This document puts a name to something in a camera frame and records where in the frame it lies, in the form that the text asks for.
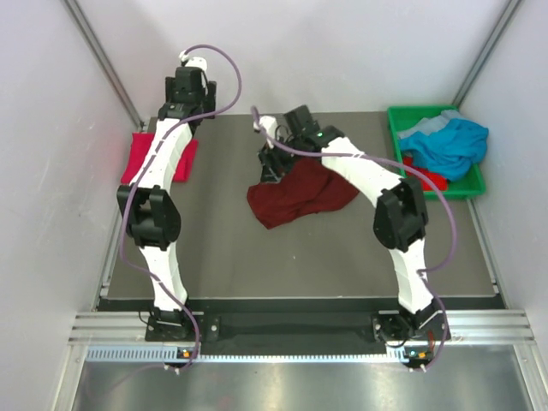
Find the dark maroon t-shirt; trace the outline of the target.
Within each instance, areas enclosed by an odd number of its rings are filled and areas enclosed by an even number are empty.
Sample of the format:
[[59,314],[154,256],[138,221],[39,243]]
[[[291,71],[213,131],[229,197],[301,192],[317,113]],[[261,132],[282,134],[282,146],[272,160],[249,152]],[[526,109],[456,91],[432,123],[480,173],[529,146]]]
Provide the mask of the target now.
[[274,229],[307,215],[339,211],[359,193],[335,171],[303,158],[280,182],[249,187],[247,203],[265,228]]

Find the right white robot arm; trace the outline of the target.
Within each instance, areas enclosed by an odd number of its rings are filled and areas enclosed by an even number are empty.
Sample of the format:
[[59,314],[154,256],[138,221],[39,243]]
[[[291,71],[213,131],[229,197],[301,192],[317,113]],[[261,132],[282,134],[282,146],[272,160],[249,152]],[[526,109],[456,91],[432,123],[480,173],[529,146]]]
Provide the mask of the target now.
[[398,285],[398,315],[401,331],[398,341],[417,339],[440,322],[439,341],[450,333],[446,308],[429,284],[426,265],[426,225],[428,214],[421,184],[427,177],[409,172],[402,177],[391,171],[395,161],[364,153],[339,128],[320,127],[305,105],[285,114],[284,119],[294,139],[283,143],[275,133],[277,120],[251,109],[253,128],[265,137],[268,147],[275,147],[291,158],[314,158],[338,174],[363,194],[375,213],[372,230],[386,248],[394,266]]

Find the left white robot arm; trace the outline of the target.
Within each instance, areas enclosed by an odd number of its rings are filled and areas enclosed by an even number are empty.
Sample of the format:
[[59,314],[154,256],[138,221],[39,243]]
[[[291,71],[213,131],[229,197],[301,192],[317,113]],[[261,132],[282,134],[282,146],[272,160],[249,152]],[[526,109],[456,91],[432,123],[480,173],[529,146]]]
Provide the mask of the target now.
[[192,141],[199,116],[215,107],[217,85],[196,63],[176,69],[165,80],[165,102],[158,111],[155,134],[143,164],[130,183],[116,193],[126,233],[146,262],[154,290],[146,340],[188,341],[194,319],[185,313],[188,292],[182,284],[176,241],[182,219],[170,197],[171,185],[184,150]]

